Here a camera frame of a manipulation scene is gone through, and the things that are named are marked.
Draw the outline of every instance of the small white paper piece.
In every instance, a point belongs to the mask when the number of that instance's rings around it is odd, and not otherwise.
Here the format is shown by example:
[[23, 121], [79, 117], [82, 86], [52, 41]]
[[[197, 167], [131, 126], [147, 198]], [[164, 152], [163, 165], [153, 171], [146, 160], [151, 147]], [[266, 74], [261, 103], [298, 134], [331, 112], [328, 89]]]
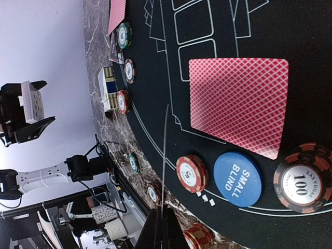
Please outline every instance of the small white paper piece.
[[211, 206], [215, 206], [215, 205], [216, 205], [216, 203], [214, 202], [213, 199], [211, 199], [211, 200], [209, 201], [209, 203], [210, 203]]
[[203, 199], [204, 202], [208, 202], [209, 201], [208, 197], [206, 195], [202, 196], [202, 199]]

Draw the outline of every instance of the black felt table surface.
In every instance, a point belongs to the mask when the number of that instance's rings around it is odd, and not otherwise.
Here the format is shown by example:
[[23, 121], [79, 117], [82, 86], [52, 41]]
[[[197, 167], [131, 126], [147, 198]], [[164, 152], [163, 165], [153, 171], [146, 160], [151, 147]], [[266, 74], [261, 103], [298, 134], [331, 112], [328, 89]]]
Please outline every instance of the black felt table surface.
[[[127, 0], [126, 20], [132, 24], [133, 41], [123, 53], [135, 62], [135, 83], [125, 84], [122, 66], [114, 65], [114, 70], [118, 87], [127, 89], [133, 102], [127, 114], [130, 126], [157, 174], [161, 176], [163, 123], [169, 104], [165, 183], [186, 208], [249, 248], [328, 248], [332, 205], [309, 215], [287, 211], [274, 192], [273, 174], [302, 143], [332, 148], [332, 5], [328, 1], [152, 2], [155, 15], [146, 20], [146, 1]], [[287, 111], [276, 160], [190, 127], [188, 60], [214, 57], [289, 62]], [[262, 196], [254, 207], [231, 205], [214, 183], [216, 158], [234, 149], [250, 155], [264, 178]], [[178, 157], [190, 153], [200, 156], [208, 167], [211, 182], [203, 194], [214, 199], [214, 207], [186, 191], [176, 176]]]

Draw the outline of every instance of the playing card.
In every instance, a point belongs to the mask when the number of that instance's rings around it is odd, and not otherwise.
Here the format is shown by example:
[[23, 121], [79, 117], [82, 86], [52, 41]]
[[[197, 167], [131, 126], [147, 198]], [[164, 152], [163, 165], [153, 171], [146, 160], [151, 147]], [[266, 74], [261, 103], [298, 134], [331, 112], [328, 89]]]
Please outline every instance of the playing card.
[[189, 75], [193, 128], [277, 158], [287, 102], [286, 60], [196, 59], [189, 62]]

